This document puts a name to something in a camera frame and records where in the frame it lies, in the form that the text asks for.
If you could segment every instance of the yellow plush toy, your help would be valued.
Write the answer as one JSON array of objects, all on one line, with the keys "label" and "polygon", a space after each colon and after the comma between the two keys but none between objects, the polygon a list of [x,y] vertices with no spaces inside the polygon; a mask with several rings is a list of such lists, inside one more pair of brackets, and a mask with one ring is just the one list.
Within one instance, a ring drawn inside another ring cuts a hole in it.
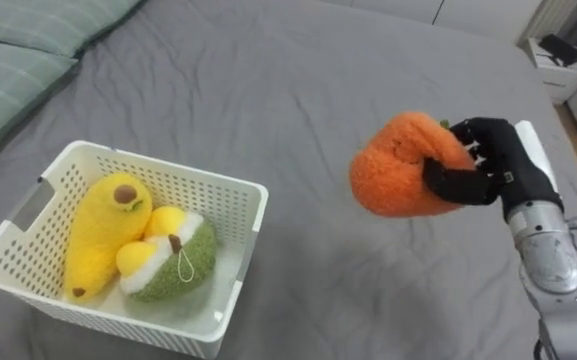
[{"label": "yellow plush toy", "polygon": [[88,300],[104,288],[117,273],[117,252],[142,237],[151,213],[150,193],[131,175],[112,174],[90,187],[66,250],[64,286],[71,300]]},{"label": "yellow plush toy", "polygon": [[144,238],[155,235],[176,234],[185,220],[186,212],[180,208],[160,206],[152,212],[144,232]]}]

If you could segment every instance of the yellow banana plush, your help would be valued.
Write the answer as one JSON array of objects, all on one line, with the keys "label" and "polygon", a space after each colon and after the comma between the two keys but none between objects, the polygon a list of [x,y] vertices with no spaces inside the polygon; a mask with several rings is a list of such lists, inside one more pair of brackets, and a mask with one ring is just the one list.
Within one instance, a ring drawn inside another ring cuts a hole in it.
[{"label": "yellow banana plush", "polygon": [[93,184],[75,212],[66,250],[64,286],[71,300],[85,301],[117,273],[119,249],[139,240],[152,213],[148,189],[128,174]]}]

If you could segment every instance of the yellow plush fruit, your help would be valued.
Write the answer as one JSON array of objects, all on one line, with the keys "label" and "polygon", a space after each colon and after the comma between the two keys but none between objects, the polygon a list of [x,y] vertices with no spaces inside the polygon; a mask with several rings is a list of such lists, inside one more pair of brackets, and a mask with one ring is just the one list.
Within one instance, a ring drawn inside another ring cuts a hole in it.
[{"label": "yellow plush fruit", "polygon": [[144,236],[149,238],[151,236],[176,234],[185,219],[186,213],[178,207],[158,207],[150,216]]},{"label": "yellow plush fruit", "polygon": [[151,214],[152,197],[133,176],[117,173],[93,184],[70,228],[66,296],[85,301],[99,293],[117,273],[117,252],[141,238]]},{"label": "yellow plush fruit", "polygon": [[157,245],[144,241],[124,245],[117,253],[117,268],[121,276],[130,276],[140,269],[157,250]]}]

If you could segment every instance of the robot finger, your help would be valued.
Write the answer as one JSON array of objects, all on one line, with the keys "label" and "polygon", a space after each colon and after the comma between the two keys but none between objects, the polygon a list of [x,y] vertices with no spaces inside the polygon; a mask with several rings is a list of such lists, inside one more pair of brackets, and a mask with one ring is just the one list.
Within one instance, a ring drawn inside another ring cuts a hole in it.
[{"label": "robot finger", "polygon": [[475,160],[477,160],[478,157],[488,158],[488,159],[494,157],[494,152],[486,144],[474,145],[470,149],[468,149],[468,153]]},{"label": "robot finger", "polygon": [[498,195],[488,174],[477,170],[446,169],[432,158],[424,161],[422,176],[428,189],[448,202],[488,205]]},{"label": "robot finger", "polygon": [[475,117],[462,122],[468,129],[470,137],[478,144],[495,148],[499,141],[504,141],[508,132],[514,133],[514,127],[506,119]]},{"label": "robot finger", "polygon": [[470,131],[470,125],[468,120],[462,121],[458,124],[455,124],[450,127],[450,131],[455,135],[457,140],[462,143],[464,146],[468,146],[475,142],[475,138],[473,137]]},{"label": "robot finger", "polygon": [[499,166],[494,159],[484,159],[477,164],[477,170],[486,174],[494,174],[498,168]]}]

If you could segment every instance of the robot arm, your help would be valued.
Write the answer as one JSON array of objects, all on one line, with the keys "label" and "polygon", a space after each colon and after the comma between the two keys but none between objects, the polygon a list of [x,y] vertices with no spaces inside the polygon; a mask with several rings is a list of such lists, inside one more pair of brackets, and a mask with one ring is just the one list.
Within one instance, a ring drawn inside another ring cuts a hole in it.
[{"label": "robot arm", "polygon": [[474,118],[450,129],[478,159],[476,171],[450,170],[432,159],[424,182],[439,197],[467,205],[503,203],[520,279],[539,312],[540,341],[551,360],[577,360],[577,218],[566,221],[554,174],[532,124]]}]

